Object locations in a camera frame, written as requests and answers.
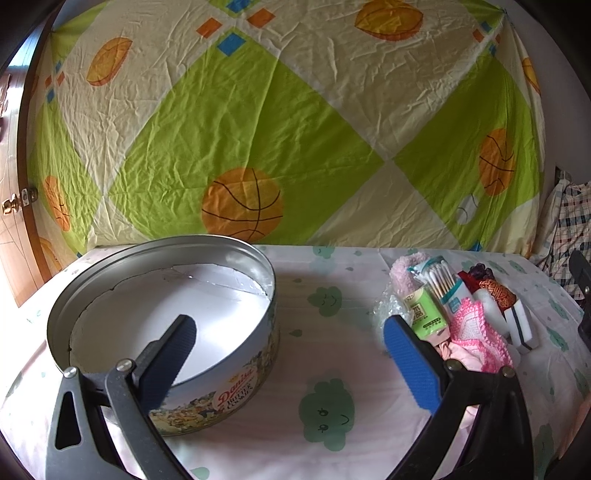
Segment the plaid checked cloth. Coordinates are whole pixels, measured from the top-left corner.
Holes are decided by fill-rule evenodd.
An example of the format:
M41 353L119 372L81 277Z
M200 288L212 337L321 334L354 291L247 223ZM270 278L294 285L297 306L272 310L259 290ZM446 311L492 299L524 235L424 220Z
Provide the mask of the plaid checked cloth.
M575 250L590 261L590 183L561 179L543 207L532 262L576 301L582 301L583 292L569 269Z

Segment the round cookie tin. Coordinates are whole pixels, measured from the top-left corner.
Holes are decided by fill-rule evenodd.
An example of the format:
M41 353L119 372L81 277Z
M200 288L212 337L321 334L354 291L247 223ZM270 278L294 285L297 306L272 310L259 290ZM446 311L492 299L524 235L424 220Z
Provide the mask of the round cookie tin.
M164 436L242 408L279 351L276 273L262 251L217 235L150 241L74 278L47 321L54 362L86 379L121 369Z

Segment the green tissue pack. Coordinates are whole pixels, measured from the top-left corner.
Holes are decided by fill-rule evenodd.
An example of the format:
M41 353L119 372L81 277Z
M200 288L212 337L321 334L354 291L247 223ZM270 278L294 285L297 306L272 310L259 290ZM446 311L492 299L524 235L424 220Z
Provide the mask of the green tissue pack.
M405 301L413 315L411 328L420 340L438 346L450 339L446 317L425 287L408 295Z

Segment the cotton swab pack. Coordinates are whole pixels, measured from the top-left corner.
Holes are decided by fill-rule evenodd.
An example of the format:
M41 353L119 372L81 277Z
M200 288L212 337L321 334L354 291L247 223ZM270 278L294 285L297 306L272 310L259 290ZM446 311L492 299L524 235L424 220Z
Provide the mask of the cotton swab pack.
M411 275L427 285L442 305L449 304L460 290L462 280L452 272L443 256L430 257L408 268Z

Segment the fluffy pink cloth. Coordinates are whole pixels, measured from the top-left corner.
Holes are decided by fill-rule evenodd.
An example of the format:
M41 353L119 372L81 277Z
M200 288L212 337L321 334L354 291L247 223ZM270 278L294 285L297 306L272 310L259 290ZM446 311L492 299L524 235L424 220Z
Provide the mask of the fluffy pink cloth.
M394 292L400 297L407 297L421 288L423 283L412 273L412 269L427 259L426 253L417 251L394 260L390 270Z

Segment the dark purple scrunchie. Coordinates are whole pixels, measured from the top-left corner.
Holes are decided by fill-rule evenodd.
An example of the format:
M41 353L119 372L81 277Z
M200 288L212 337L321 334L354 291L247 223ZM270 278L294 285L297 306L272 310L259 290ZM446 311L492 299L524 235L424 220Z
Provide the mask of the dark purple scrunchie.
M495 279L492 270L483 263L477 263L469 270L469 274L478 281Z

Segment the white sponge block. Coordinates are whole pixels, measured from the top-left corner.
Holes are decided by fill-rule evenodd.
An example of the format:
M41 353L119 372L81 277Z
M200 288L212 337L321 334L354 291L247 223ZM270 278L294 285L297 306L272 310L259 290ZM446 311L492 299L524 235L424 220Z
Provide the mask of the white sponge block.
M520 300L503 311L513 346L521 353L528 354L539 346L535 327L530 322L527 308Z

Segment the pink crochet-edged cloth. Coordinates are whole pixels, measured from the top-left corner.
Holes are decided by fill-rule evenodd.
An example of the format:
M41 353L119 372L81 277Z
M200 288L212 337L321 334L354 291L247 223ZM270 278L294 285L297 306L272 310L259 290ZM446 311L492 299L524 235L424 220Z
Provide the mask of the pink crochet-edged cloth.
M481 301L465 298L450 323L453 352L468 370L497 373L514 363L504 338L487 322Z

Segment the pale pink soft cloth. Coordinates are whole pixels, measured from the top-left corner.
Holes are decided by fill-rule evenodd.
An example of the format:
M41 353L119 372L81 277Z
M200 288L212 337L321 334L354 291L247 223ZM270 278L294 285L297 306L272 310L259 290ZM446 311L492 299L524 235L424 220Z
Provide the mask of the pale pink soft cloth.
M457 360L468 370L480 371L482 368L482 362L477 356L451 340L442 342L436 350L444 360Z

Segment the brown wooden door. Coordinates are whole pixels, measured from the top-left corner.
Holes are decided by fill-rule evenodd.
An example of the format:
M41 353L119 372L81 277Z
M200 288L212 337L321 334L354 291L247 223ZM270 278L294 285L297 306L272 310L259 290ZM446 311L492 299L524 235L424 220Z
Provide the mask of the brown wooden door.
M31 31L1 74L1 204L12 194L35 187L27 174L27 125L35 74L51 22L48 17ZM34 203L10 215L4 215L1 208L1 272L8 282L1 292L17 306L51 279L34 219Z

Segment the green cream basketball sheet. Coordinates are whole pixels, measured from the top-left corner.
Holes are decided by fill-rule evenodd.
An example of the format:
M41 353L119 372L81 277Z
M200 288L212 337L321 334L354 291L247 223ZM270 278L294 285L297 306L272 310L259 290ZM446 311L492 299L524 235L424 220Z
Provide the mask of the green cream basketball sheet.
M192 233L534 243L540 90L485 1L104 1L50 31L33 93L27 169L54 267Z

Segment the clear plastic item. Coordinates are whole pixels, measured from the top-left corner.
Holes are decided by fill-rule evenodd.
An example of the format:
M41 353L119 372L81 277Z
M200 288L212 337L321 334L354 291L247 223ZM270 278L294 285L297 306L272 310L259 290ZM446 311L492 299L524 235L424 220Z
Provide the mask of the clear plastic item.
M389 283L374 305L372 311L374 327L376 329L383 328L384 323L392 316L400 316L409 326L412 325L414 319L406 301L397 294L394 286Z

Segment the brass door knob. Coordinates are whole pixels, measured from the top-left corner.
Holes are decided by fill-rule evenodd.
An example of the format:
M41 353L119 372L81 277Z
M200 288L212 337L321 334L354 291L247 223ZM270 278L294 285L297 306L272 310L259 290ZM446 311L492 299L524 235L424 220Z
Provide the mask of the brass door knob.
M12 194L1 204L2 213L10 215L24 207L30 206L38 199L38 190L35 187L24 188L19 194Z

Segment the white cloth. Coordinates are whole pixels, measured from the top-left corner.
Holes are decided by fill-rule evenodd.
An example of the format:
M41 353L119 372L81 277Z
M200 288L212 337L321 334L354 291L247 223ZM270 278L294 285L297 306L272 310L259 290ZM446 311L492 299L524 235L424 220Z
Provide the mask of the white cloth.
M499 335L507 338L510 335L508 324L491 293L486 289L479 289L473 296L482 303L486 321Z

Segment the red gold drawstring pouch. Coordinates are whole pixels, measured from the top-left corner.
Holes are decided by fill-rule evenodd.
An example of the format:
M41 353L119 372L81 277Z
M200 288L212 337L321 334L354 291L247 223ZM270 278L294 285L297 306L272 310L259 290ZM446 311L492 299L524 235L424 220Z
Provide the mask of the red gold drawstring pouch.
M517 301L517 296L508 287L497 281L496 278L478 281L469 274L469 271L460 271L459 277L464 281L472 295L479 289L488 290L501 311L508 309Z

